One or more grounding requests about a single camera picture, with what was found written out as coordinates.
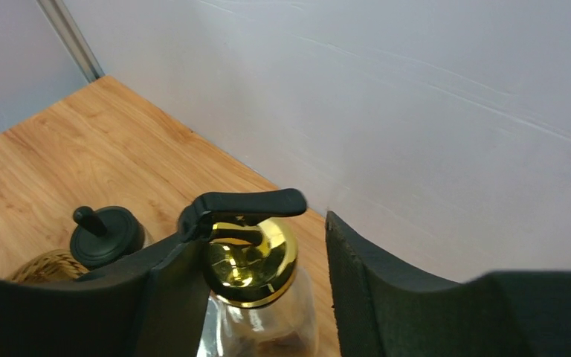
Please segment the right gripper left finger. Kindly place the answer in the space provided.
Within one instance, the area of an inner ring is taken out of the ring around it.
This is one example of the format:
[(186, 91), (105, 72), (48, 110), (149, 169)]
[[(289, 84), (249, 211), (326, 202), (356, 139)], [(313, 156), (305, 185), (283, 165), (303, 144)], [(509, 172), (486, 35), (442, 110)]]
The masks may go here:
[(0, 280), (0, 356), (194, 356), (205, 245), (172, 235), (73, 281)]

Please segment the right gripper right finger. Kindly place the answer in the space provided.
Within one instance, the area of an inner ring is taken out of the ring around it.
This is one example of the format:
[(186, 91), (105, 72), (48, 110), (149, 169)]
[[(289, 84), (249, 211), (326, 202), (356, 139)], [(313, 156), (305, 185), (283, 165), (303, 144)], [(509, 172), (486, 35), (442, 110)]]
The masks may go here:
[(456, 283), (326, 215), (343, 356), (571, 356), (571, 271), (491, 271)]

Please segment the gold-cap oil bottle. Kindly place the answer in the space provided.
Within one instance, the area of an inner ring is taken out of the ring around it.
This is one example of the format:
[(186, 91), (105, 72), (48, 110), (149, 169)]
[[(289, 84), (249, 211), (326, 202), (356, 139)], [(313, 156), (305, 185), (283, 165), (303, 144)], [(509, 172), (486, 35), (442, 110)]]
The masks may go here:
[(297, 189), (203, 193), (178, 219), (185, 239), (205, 239), (210, 296), (199, 356), (315, 356), (318, 327), (309, 274), (288, 218), (306, 212)]

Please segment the woven wicker divided basket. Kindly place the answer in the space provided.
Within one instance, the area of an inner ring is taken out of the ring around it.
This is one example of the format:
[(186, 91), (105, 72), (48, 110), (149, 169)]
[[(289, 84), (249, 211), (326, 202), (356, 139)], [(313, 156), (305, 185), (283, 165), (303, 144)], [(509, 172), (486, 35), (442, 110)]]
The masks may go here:
[(72, 281), (88, 273), (69, 250), (57, 249), (33, 258), (20, 266), (5, 280), (23, 285)]

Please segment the left aluminium frame post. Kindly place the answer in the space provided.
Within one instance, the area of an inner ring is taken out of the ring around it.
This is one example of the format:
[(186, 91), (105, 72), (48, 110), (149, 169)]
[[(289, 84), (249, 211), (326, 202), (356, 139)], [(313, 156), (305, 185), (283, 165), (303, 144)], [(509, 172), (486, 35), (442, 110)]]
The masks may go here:
[(92, 83), (103, 77), (105, 75), (103, 69), (64, 1), (37, 0), (36, 2), (87, 81)]

